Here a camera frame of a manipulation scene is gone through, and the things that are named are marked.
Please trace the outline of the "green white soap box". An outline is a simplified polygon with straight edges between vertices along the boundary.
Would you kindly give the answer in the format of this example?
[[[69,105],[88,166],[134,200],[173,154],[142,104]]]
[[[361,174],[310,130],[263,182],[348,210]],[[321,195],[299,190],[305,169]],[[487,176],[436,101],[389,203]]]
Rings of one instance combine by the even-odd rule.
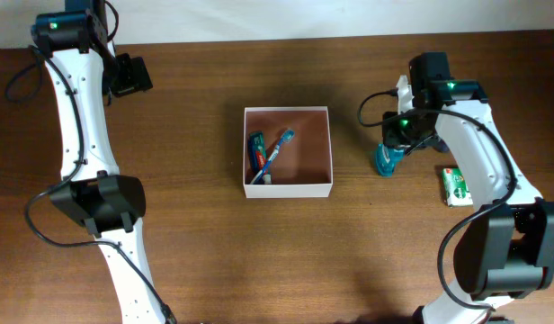
[[[465,178],[458,168],[444,168],[442,180],[445,201],[449,207],[464,207],[473,204]]]

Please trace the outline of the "teal mouthwash bottle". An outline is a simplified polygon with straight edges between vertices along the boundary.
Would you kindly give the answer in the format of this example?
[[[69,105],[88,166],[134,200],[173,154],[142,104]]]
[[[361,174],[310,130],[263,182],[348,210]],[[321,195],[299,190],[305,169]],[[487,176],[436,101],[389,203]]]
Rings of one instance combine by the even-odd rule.
[[[379,144],[374,154],[374,163],[378,174],[383,177],[391,177],[404,155],[403,149],[388,148],[384,144]]]

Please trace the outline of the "blue white toothbrush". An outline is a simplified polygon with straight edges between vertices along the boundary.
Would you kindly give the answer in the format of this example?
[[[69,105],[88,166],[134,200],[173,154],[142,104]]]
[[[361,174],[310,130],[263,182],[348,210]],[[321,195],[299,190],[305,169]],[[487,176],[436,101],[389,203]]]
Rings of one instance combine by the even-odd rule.
[[[250,184],[251,185],[255,185],[255,181],[264,174],[264,171],[267,169],[267,168],[270,168],[273,161],[277,158],[277,156],[279,155],[279,152],[280,152],[280,149],[281,147],[286,144],[286,143],[289,143],[291,142],[291,140],[294,138],[295,136],[295,132],[291,129],[287,129],[282,135],[281,137],[279,138],[279,140],[277,141],[277,144],[274,146],[274,149],[272,151],[272,153],[269,155],[268,157],[268,160],[267,160],[267,163],[265,165],[265,167],[259,171],[256,176],[253,177],[253,179],[250,181]]]

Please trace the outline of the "blue disposable razor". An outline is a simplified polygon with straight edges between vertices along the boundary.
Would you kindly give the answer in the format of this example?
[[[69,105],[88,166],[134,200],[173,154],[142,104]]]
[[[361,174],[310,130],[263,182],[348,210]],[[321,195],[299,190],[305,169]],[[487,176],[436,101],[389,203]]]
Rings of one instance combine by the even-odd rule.
[[[253,176],[259,171],[259,165],[257,161],[257,138],[256,136],[250,136],[247,140],[247,152],[249,157],[249,162],[252,170]]]

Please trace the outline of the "white pink cardboard box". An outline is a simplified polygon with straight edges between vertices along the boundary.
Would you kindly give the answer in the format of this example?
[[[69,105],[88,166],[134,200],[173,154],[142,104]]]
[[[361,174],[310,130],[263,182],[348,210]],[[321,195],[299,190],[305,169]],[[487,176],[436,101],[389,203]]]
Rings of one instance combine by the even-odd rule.
[[[295,132],[280,147],[269,166],[270,184],[253,184],[247,140],[254,131],[264,135],[271,153],[281,135]],[[333,187],[329,113],[325,106],[247,107],[243,121],[242,184],[248,199],[327,198]]]

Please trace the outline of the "green red toothpaste tube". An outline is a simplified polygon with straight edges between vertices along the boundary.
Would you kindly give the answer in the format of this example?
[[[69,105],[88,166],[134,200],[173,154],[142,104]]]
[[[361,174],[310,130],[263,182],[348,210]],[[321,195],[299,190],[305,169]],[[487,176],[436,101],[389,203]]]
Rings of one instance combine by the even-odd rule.
[[[267,163],[267,160],[268,160],[267,153],[266,153],[266,150],[265,150],[265,144],[264,144],[264,135],[260,130],[257,130],[257,131],[251,132],[249,134],[249,137],[250,136],[256,136],[256,138],[257,138],[257,152],[256,152],[256,155],[257,155],[257,161],[258,161],[258,165],[259,165],[259,171],[261,171],[265,167],[265,165]],[[272,183],[272,176],[270,174],[270,168],[267,168],[264,171],[264,174],[261,175],[255,181],[256,185],[270,185],[271,183]]]

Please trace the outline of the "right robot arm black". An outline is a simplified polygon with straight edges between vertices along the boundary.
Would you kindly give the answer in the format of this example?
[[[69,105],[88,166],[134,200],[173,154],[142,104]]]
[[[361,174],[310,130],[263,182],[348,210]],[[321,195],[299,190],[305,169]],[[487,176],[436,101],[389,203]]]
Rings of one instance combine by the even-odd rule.
[[[526,179],[499,135],[483,87],[451,76],[443,52],[413,58],[391,94],[374,162],[381,176],[416,149],[449,150],[469,189],[474,214],[444,237],[464,233],[453,253],[455,278],[442,295],[419,307],[416,323],[493,323],[496,309],[551,285],[554,202]]]

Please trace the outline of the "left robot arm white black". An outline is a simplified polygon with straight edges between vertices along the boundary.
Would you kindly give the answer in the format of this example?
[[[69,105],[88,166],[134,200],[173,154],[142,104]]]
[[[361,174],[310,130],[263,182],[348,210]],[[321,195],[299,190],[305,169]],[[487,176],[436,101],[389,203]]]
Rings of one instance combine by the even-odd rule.
[[[53,83],[62,136],[61,180],[45,196],[90,235],[109,268],[124,323],[174,323],[152,280],[143,240],[141,181],[122,175],[109,141],[104,99],[152,88],[143,58],[114,50],[105,1],[67,1],[31,27],[31,51]]]

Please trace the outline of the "blue foam soap bottle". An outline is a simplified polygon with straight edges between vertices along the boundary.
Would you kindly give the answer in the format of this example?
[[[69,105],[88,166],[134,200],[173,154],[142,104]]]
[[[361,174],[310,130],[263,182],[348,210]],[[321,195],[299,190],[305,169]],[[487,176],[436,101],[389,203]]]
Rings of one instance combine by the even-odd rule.
[[[432,147],[439,153],[448,153],[450,151],[449,147],[442,139],[437,139]]]

